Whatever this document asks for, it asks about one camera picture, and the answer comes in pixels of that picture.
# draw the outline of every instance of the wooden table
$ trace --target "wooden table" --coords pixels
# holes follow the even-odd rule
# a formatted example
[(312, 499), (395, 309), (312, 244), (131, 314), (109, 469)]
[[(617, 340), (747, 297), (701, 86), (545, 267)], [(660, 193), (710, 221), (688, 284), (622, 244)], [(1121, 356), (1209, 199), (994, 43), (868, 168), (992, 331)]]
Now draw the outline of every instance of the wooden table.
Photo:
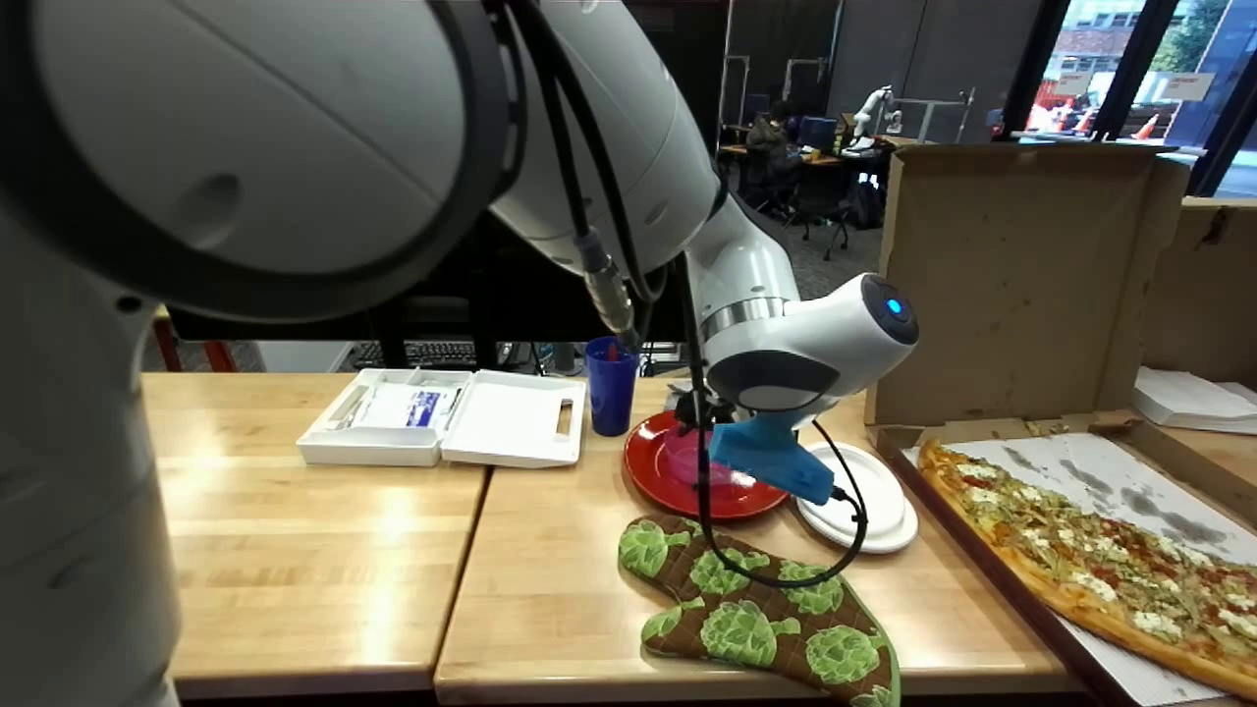
[(308, 469), (346, 372), (151, 372), (182, 694), (434, 691), (480, 469)]
[[(634, 415), (666, 409), (660, 378), (642, 381)], [(866, 445), (862, 402), (827, 415)], [(625, 437), (595, 437), (570, 471), (490, 474), (467, 576), (436, 668), (440, 704), (603, 704), (603, 701), (807, 701), (812, 691), (688, 659), (649, 659), (642, 625), (660, 608), (617, 575), (625, 524), (654, 509), (622, 474)], [(740, 526), (786, 559), (834, 563), (793, 505)], [(916, 545), (862, 559), (850, 580), (900, 649), (910, 694), (1074, 691), (1061, 659), (992, 588), (972, 559), (922, 513)]]

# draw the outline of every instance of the pizza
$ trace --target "pizza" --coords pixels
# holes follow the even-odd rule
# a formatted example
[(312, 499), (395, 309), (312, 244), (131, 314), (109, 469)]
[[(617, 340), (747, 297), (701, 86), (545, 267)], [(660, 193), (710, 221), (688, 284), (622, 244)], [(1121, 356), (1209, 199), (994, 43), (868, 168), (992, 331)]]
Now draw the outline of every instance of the pizza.
[(1257, 701), (1257, 566), (1088, 513), (937, 440), (920, 448), (920, 471), (1057, 615), (1178, 676)]

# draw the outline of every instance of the desk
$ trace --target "desk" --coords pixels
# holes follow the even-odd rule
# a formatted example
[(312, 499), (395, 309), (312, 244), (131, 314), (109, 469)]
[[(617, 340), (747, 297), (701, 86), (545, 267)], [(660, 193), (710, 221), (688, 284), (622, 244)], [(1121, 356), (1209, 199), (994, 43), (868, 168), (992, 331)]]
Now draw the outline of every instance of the desk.
[[(646, 378), (634, 415), (660, 414), (668, 381)], [(838, 440), (866, 445), (862, 402), (827, 415)], [(490, 474), (467, 576), (436, 668), (440, 704), (685, 704), (807, 701), (812, 691), (688, 659), (646, 659), (642, 625), (660, 608), (617, 575), (617, 537), (654, 509), (622, 481), (625, 437), (586, 433), (570, 471)], [(740, 526), (786, 559), (834, 563), (793, 505)], [(910, 694), (1074, 691), (1061, 659), (992, 588), (933, 513), (910, 550), (862, 559), (850, 580), (892, 634)]]
[(434, 691), (480, 469), (308, 469), (350, 372), (151, 372), (186, 701)]

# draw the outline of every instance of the white box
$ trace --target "white box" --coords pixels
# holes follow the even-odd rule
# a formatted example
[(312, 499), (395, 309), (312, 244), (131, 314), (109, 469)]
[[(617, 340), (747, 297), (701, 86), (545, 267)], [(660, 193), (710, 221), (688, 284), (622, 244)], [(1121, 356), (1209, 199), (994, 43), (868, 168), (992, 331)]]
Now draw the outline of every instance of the white box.
[(363, 371), (300, 437), (312, 469), (583, 460), (586, 381), (527, 372)]

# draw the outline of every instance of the red plate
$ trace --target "red plate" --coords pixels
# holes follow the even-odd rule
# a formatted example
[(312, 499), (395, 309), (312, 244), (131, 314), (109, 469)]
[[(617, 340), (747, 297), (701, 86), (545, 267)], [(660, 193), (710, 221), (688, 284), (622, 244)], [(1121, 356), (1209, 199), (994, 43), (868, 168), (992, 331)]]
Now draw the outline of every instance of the red plate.
[[(642, 496), (654, 502), (701, 513), (701, 433), (679, 433), (679, 422), (673, 414), (656, 414), (646, 423), (634, 430), (625, 448), (625, 474)], [(723, 462), (710, 462), (710, 519), (755, 519), (773, 509), (786, 490), (755, 482), (749, 474), (740, 474)]]

